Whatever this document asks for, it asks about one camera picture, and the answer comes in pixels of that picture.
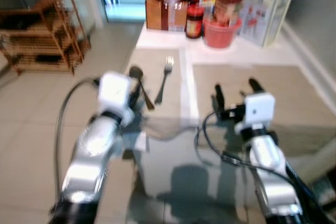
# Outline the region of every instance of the white box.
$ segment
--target white box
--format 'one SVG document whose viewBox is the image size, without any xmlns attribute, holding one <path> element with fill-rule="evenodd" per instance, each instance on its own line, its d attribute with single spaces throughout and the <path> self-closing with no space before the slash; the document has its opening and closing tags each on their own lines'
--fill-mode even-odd
<svg viewBox="0 0 336 224">
<path fill-rule="evenodd" d="M 260 46 L 272 43 L 280 31 L 291 0 L 243 0 L 238 34 Z"/>
</svg>

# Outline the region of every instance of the wire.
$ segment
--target wire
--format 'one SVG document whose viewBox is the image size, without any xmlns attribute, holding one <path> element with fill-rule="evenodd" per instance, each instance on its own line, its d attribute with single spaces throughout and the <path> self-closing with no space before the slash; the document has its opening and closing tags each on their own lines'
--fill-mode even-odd
<svg viewBox="0 0 336 224">
<path fill-rule="evenodd" d="M 276 175 L 277 177 L 280 177 L 281 179 L 283 179 L 284 181 L 286 181 L 287 183 L 289 183 L 290 185 L 293 186 L 293 188 L 296 190 L 296 192 L 298 194 L 302 194 L 301 192 L 304 192 L 305 195 L 308 196 L 308 198 L 312 201 L 312 203 L 317 207 L 317 209 L 321 212 L 322 214 L 322 217 L 325 218 L 326 221 L 328 221 L 329 223 L 333 223 L 335 224 L 335 222 L 333 220 L 331 220 L 328 215 L 323 211 L 323 209 L 321 208 L 321 206 L 318 204 L 318 202 L 316 201 L 315 197 L 313 196 L 312 192 L 309 190 L 309 188 L 303 183 L 303 181 L 299 178 L 299 176 L 294 172 L 294 170 L 292 169 L 292 167 L 289 165 L 289 163 L 287 162 L 286 163 L 286 166 L 288 167 L 288 169 L 292 172 L 295 180 L 297 183 L 293 182 L 290 178 L 274 171 L 273 169 L 270 169 L 270 168 L 267 168 L 267 167 L 263 167 L 263 166 L 257 166 L 257 165 L 253 165 L 251 164 L 250 162 L 246 162 L 246 161 L 243 161 L 241 158 L 239 158 L 238 156 L 235 156 L 231 153 L 228 153 L 226 151 L 223 151 L 222 153 L 220 153 L 220 151 L 215 147 L 215 145 L 212 143 L 212 141 L 210 140 L 208 134 L 207 134 L 207 131 L 206 131 L 206 125 L 207 125 L 207 121 L 209 120 L 209 118 L 213 115 L 218 115 L 222 113 L 222 111 L 214 111 L 212 113 L 210 113 L 209 115 L 206 116 L 206 118 L 203 120 L 203 123 L 202 123 L 202 129 L 203 129 L 203 133 L 204 133 L 204 136 L 205 136 L 205 139 L 208 143 L 208 145 L 210 146 L 210 148 L 221 158 L 221 160 L 223 162 L 227 162 L 231 165 L 234 165 L 234 166 L 240 166 L 240 165 L 243 165 L 245 167 L 248 167 L 250 169 L 254 169 L 254 170 L 264 170 L 266 172 L 269 172 L 271 174 L 274 174 Z M 306 206 L 305 206 L 305 201 L 304 200 L 301 200 L 301 204 L 302 204 L 302 207 L 304 209 L 306 209 Z"/>
<path fill-rule="evenodd" d="M 16 81 L 19 78 L 19 76 L 15 76 L 8 81 L 5 81 L 4 83 L 0 84 L 0 89 L 4 88 L 5 86 L 11 84 L 12 82 Z"/>
<path fill-rule="evenodd" d="M 60 196 L 60 170 L 59 170 L 59 142 L 60 142 L 60 135 L 61 135 L 61 128 L 62 128 L 62 121 L 63 121 L 63 115 L 65 112 L 65 108 L 73 95 L 73 93 L 83 84 L 94 84 L 96 85 L 95 79 L 93 78 L 85 78 L 81 81 L 79 81 L 67 94 L 65 97 L 63 104 L 61 106 L 61 109 L 58 113 L 57 121 L 56 121 L 56 128 L 55 128 L 55 146 L 54 146 L 54 172 L 55 172 L 55 202 L 57 203 L 59 196 Z"/>
</svg>

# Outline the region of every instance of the jar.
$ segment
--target jar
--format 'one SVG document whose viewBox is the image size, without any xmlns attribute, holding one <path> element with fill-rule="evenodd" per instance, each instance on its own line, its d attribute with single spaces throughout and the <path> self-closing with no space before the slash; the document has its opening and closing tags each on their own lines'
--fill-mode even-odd
<svg viewBox="0 0 336 224">
<path fill-rule="evenodd" d="M 191 5 L 187 9 L 187 24 L 185 34 L 189 39 L 198 39 L 202 35 L 204 8 Z"/>
</svg>

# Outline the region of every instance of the label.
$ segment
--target label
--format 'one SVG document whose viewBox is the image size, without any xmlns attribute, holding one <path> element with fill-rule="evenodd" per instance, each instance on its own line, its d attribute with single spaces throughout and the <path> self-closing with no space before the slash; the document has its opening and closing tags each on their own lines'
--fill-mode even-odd
<svg viewBox="0 0 336 224">
<path fill-rule="evenodd" d="M 191 37 L 197 37 L 200 35 L 202 30 L 202 21 L 193 21 L 193 20 L 187 20 L 187 28 L 186 33 L 188 36 Z"/>
</svg>

